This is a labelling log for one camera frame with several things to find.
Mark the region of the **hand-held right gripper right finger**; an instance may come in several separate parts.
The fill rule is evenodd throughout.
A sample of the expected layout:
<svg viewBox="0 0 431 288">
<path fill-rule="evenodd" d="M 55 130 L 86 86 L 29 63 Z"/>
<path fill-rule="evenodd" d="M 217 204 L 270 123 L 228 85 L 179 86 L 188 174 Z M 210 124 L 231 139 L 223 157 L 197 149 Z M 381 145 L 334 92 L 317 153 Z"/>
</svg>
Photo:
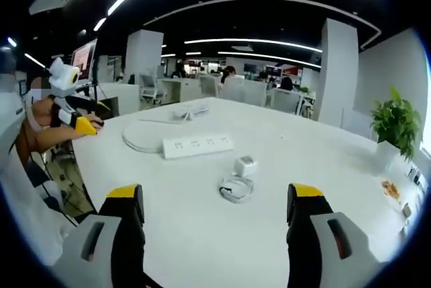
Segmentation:
<svg viewBox="0 0 431 288">
<path fill-rule="evenodd" d="M 368 236 L 313 186 L 288 186 L 287 224 L 288 287 L 365 287 L 386 265 Z"/>
</svg>

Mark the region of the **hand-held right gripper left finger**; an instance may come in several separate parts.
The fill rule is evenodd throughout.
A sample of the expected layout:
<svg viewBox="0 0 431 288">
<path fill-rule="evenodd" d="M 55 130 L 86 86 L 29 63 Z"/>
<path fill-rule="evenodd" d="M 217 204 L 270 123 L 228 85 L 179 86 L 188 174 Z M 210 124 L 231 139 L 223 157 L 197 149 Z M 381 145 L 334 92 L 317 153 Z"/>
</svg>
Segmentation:
<svg viewBox="0 0 431 288">
<path fill-rule="evenodd" d="M 143 269 L 143 225 L 141 185 L 116 188 L 65 238 L 51 271 L 64 287 L 154 287 Z"/>
</svg>

